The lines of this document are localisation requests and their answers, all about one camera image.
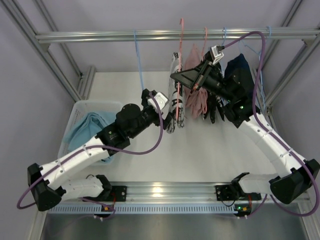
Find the newspaper print trousers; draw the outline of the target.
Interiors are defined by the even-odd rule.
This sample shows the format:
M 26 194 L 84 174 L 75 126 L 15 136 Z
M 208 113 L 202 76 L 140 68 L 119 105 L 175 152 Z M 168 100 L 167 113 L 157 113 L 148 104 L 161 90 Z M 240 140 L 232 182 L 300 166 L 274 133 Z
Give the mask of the newspaper print trousers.
M 174 52 L 171 58 L 170 74 L 178 73 L 181 70 L 182 56 L 179 52 Z M 176 128 L 183 128 L 185 126 L 185 106 L 186 96 L 183 86 L 169 77 L 168 81 L 168 98 L 169 109 L 168 112 L 173 115 L 170 120 L 166 132 L 172 134 Z

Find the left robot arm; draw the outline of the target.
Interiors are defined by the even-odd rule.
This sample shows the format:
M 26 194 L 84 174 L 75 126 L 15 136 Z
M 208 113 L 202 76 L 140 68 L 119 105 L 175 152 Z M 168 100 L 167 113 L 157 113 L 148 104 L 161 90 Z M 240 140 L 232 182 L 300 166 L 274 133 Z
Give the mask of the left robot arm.
M 84 202 L 101 204 L 114 199 L 113 187 L 107 177 L 98 174 L 85 179 L 72 180 L 71 177 L 88 166 L 112 157 L 117 153 L 134 155 L 127 150 L 134 139 L 150 125 L 154 124 L 163 132 L 172 116 L 162 118 L 162 110 L 169 99 L 155 90 L 144 89 L 141 104 L 130 103 L 115 115 L 115 121 L 104 127 L 89 141 L 50 163 L 34 163 L 27 168 L 27 193 L 31 193 L 34 204 L 41 212 L 50 210 L 60 202 L 81 199 Z

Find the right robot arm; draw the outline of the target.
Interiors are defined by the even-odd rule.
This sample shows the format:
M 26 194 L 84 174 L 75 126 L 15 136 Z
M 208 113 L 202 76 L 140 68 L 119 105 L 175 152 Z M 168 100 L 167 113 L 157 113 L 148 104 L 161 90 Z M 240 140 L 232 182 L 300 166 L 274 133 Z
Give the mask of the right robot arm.
M 173 80 L 190 90 L 203 88 L 227 101 L 223 114 L 237 129 L 245 133 L 273 165 L 275 174 L 242 173 L 231 182 L 238 196 L 250 193 L 271 195 L 290 204 L 313 186 L 320 170 L 315 160 L 304 160 L 292 150 L 254 103 L 254 81 L 250 70 L 242 64 L 229 64 L 222 75 L 217 65 L 205 60 L 195 68 L 172 73 Z

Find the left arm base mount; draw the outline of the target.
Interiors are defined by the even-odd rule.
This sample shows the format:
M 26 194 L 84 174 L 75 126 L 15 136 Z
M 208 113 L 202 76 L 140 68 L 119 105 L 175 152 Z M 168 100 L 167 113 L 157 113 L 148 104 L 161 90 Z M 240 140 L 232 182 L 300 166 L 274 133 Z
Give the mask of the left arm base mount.
M 105 202 L 125 202 L 127 200 L 127 186 L 116 185 L 112 187 L 110 194 L 103 199 Z

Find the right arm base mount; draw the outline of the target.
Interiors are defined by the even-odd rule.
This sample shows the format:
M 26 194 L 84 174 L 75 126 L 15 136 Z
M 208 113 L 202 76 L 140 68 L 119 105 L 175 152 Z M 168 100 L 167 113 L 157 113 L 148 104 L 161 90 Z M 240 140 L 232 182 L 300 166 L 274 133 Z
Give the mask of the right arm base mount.
M 223 184 L 215 186 L 216 197 L 218 201 L 248 201 L 249 195 L 244 193 L 238 186 L 232 184 Z

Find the light blue trousers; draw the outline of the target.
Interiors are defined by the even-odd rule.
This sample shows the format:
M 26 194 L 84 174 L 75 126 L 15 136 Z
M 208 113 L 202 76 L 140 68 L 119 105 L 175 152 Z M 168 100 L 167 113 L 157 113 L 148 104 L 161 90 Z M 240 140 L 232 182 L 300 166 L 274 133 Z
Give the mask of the light blue trousers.
M 115 119 L 115 112 L 97 111 L 85 114 L 66 131 L 66 134 L 62 139 L 62 152 L 58 158 L 61 158 L 86 144 L 103 128 L 112 124 Z

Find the pink trousers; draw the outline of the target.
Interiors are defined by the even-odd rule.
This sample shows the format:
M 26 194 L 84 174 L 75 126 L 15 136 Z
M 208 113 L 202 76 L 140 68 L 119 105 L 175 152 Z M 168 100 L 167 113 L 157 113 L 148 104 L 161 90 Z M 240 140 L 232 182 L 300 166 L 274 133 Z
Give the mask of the pink trousers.
M 190 53 L 184 62 L 184 70 L 190 70 L 201 63 L 200 53 L 195 44 L 192 45 Z M 207 99 L 208 93 L 204 88 L 197 91 L 191 91 L 184 87 L 185 93 L 185 107 L 190 110 L 193 119 L 198 118 L 200 115 L 207 113 Z

